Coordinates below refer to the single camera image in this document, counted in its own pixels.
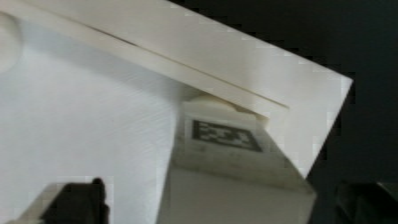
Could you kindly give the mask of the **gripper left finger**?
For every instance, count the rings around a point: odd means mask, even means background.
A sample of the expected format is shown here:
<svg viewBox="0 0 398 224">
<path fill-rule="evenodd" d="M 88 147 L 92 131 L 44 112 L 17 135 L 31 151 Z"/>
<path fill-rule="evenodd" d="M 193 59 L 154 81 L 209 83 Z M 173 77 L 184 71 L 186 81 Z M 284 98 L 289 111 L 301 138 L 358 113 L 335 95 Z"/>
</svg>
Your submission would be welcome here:
<svg viewBox="0 0 398 224">
<path fill-rule="evenodd" d="M 21 213 L 17 224 L 109 224 L 104 183 L 51 184 Z"/>
</svg>

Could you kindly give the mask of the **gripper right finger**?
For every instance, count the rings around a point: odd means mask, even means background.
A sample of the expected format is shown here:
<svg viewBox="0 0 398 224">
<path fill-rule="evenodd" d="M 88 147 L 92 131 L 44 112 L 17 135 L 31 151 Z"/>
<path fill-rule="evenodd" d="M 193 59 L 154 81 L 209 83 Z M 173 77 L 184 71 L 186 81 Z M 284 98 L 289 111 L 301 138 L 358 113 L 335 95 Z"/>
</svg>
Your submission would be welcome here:
<svg viewBox="0 0 398 224">
<path fill-rule="evenodd" d="M 398 224 L 398 183 L 340 182 L 333 211 L 335 224 Z"/>
</svg>

